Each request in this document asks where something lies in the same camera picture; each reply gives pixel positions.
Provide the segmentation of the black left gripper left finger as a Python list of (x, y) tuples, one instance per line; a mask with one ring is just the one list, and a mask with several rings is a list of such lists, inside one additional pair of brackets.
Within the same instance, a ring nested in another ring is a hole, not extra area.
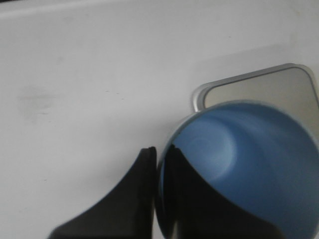
[(87, 211), (55, 228), (51, 239), (150, 239), (157, 152), (143, 148), (120, 182)]

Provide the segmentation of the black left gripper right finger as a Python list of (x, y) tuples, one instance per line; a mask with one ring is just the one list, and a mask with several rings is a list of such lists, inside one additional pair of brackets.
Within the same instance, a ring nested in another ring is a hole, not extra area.
[(166, 239), (282, 239), (271, 223), (213, 189), (171, 145), (161, 165), (159, 226)]

